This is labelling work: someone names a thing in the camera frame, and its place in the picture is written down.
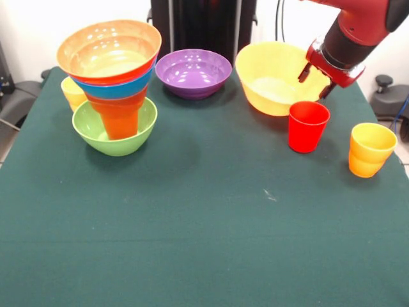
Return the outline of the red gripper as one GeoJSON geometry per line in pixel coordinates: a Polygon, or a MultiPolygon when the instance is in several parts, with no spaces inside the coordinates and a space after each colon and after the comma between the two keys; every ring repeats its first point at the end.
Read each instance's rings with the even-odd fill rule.
{"type": "Polygon", "coordinates": [[[359,63],[347,70],[337,68],[324,57],[322,51],[323,40],[324,38],[319,36],[312,42],[305,55],[307,64],[298,76],[298,81],[303,83],[309,76],[311,67],[314,67],[331,80],[331,83],[324,87],[319,94],[320,100],[326,99],[336,84],[342,88],[349,87],[363,74],[366,68],[363,63],[359,63]]]}

